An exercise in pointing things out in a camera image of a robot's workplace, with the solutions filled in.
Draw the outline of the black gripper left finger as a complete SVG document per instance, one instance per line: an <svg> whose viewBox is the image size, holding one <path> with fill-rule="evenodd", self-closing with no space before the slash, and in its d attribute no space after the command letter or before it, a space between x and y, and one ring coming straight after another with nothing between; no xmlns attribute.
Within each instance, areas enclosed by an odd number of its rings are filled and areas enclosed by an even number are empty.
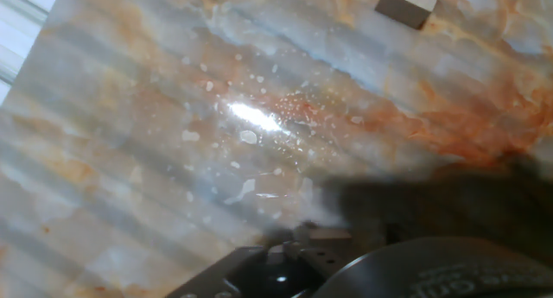
<svg viewBox="0 0 553 298"><path fill-rule="evenodd" d="M353 253L345 229L300 225L285 237L273 246L237 248L167 298L312 297Z"/></svg>

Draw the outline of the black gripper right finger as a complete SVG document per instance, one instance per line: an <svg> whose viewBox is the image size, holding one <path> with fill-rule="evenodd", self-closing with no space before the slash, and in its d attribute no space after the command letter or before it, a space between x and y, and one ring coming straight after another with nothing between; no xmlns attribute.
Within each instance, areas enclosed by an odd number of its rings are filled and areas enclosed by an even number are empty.
<svg viewBox="0 0 553 298"><path fill-rule="evenodd" d="M401 243L405 239L405 231L400 224L385 225L385 242L387 244Z"/></svg>

